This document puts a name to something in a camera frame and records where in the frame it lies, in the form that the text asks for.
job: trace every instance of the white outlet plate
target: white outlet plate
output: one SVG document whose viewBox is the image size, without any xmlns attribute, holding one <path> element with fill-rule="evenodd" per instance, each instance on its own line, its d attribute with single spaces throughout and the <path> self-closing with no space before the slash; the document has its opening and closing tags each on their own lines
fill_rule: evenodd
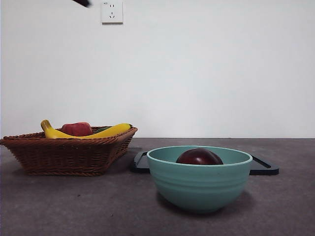
<svg viewBox="0 0 315 236">
<path fill-rule="evenodd" d="M 123 23 L 123 0 L 104 0 L 101 3 L 102 24 Z"/>
</svg>

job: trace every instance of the green bowl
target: green bowl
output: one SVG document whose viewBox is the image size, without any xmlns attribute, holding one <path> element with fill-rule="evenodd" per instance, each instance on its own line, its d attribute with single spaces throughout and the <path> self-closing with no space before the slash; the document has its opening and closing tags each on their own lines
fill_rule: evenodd
<svg viewBox="0 0 315 236">
<path fill-rule="evenodd" d="M 184 151 L 206 148 L 223 165 L 176 163 Z M 209 146 L 171 146 L 147 152 L 151 176 L 159 193 L 188 211 L 208 213 L 233 202 L 243 192 L 251 170 L 252 156 L 243 151 Z"/>
</svg>

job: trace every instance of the woven basket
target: woven basket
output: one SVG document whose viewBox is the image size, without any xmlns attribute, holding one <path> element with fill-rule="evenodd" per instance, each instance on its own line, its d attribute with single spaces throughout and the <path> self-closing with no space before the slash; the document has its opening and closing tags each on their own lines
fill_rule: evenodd
<svg viewBox="0 0 315 236">
<path fill-rule="evenodd" d="M 45 133 L 5 136 L 6 146 L 27 175 L 100 176 L 120 156 L 138 129 L 99 139 L 46 139 Z"/>
</svg>

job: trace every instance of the red apple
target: red apple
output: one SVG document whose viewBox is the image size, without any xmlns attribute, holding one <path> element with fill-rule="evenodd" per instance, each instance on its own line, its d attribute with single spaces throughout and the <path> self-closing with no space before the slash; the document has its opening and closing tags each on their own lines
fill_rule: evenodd
<svg viewBox="0 0 315 236">
<path fill-rule="evenodd" d="M 215 153 L 205 148 L 194 148 L 183 152 L 177 163 L 194 165 L 222 165 L 223 162 Z"/>
<path fill-rule="evenodd" d="M 64 124 L 61 128 L 61 132 L 73 136 L 87 136 L 93 134 L 92 128 L 87 122 Z"/>
</svg>

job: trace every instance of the black tray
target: black tray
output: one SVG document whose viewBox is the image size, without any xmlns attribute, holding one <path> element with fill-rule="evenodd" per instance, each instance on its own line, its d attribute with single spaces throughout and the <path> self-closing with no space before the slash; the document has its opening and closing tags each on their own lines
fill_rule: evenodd
<svg viewBox="0 0 315 236">
<path fill-rule="evenodd" d="M 279 174 L 279 166 L 253 155 L 252 160 L 251 176 L 273 176 Z M 130 166 L 130 170 L 136 173 L 150 173 L 147 151 L 141 151 L 136 155 Z"/>
</svg>

